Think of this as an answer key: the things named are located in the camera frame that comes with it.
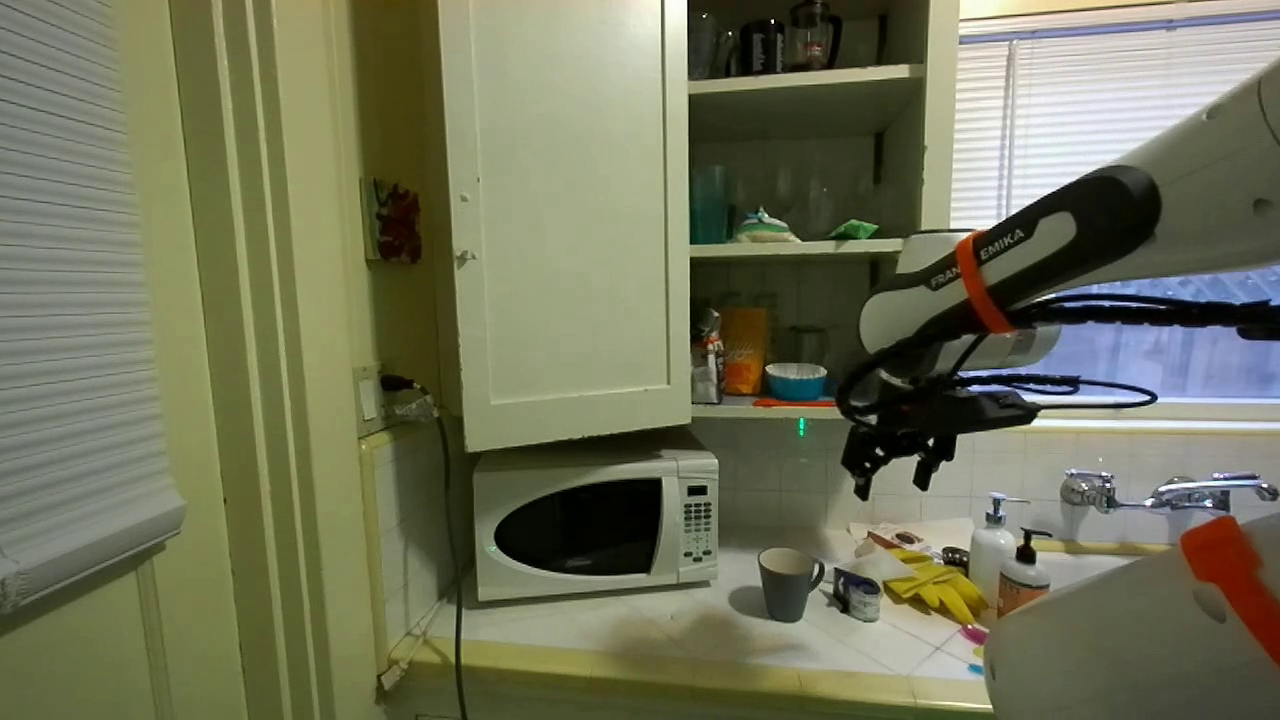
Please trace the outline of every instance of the white door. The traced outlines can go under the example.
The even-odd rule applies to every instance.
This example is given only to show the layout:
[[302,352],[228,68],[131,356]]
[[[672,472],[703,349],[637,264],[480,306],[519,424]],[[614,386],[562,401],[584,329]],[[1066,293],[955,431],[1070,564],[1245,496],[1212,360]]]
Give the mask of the white door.
[[684,4],[439,4],[468,450],[690,424]]

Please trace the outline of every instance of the microwave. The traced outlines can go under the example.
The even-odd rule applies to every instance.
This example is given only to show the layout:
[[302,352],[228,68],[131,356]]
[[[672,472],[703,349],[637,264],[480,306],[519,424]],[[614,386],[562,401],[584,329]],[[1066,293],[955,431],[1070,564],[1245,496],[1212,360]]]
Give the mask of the microwave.
[[490,451],[473,472],[476,601],[715,580],[719,462],[692,431]]

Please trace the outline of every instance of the kitchen counter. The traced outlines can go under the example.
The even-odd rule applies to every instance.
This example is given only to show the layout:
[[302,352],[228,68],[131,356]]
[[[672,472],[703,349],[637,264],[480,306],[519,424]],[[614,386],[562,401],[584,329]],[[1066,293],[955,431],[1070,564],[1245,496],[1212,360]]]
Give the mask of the kitchen counter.
[[[850,564],[863,532],[826,542],[818,555]],[[528,601],[464,608],[464,670],[543,682],[732,692],[757,701],[878,704],[909,717],[988,717],[982,647],[944,618],[879,603],[878,624],[807,597],[801,624],[766,618],[753,542],[719,549],[719,576],[695,587]],[[418,670],[454,663],[454,608],[401,652]]]

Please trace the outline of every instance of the soap bottle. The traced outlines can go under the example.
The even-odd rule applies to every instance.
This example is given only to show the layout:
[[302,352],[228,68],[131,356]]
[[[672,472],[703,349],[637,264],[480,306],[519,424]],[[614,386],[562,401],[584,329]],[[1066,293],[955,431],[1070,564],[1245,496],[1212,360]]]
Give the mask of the soap bottle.
[[967,580],[985,592],[985,622],[998,618],[999,567],[1012,560],[1018,538],[1005,530],[1005,493],[991,493],[985,524],[967,542]]
[[1036,564],[1036,538],[1049,532],[1023,530],[1023,543],[1005,560],[998,618],[1036,603],[1049,592],[1049,573]]

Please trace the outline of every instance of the small cup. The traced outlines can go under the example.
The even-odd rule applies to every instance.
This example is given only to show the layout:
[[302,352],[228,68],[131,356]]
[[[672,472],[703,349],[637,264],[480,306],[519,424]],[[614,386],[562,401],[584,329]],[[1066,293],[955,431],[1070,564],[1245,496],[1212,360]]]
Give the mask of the small cup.
[[757,555],[766,613],[782,624],[797,624],[806,618],[807,592],[826,580],[826,564],[797,549],[769,549]]

